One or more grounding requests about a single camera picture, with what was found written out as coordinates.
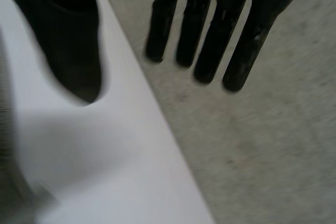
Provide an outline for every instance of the floor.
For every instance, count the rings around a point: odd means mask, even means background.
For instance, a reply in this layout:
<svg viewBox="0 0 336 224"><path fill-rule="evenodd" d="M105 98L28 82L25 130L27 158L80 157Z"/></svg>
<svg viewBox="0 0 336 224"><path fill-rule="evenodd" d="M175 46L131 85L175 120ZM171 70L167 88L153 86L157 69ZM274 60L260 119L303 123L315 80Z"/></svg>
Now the floor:
<svg viewBox="0 0 336 224"><path fill-rule="evenodd" d="M336 223L335 0L295 0L236 95L220 80L250 0L207 87L174 63L185 1L153 65L143 57L152 0L110 0L218 224Z"/></svg>

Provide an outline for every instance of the gray carpet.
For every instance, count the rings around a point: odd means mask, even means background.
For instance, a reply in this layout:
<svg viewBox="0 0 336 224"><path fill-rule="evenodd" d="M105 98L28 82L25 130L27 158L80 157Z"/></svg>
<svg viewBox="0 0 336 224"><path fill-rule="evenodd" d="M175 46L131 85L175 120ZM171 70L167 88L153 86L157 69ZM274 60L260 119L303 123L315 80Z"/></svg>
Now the gray carpet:
<svg viewBox="0 0 336 224"><path fill-rule="evenodd" d="M110 0L215 219L336 223L335 0L294 0L236 95L220 80L250 0L208 87L174 63L185 1L165 60L153 65L142 55L152 0ZM214 8L213 0L204 33Z"/></svg>

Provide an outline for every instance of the white surface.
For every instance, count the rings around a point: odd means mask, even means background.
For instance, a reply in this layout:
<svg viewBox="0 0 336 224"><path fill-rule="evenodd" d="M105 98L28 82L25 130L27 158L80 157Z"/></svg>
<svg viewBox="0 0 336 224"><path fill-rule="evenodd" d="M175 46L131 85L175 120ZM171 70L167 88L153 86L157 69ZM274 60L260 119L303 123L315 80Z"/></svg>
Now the white surface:
<svg viewBox="0 0 336 224"><path fill-rule="evenodd" d="M59 202L38 223L213 223L108 1L99 4L111 80L80 107L46 78L26 21L0 0L20 164Z"/></svg>

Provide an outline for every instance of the white sheet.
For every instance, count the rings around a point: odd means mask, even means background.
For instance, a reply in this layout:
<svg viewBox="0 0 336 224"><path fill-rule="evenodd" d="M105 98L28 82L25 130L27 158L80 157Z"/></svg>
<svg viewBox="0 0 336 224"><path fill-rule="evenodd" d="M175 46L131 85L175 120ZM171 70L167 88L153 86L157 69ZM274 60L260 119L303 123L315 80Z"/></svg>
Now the white sheet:
<svg viewBox="0 0 336 224"><path fill-rule="evenodd" d="M0 0L20 165L59 203L38 223L214 223L108 1L99 5L110 81L81 107L46 78L26 21Z"/></svg>

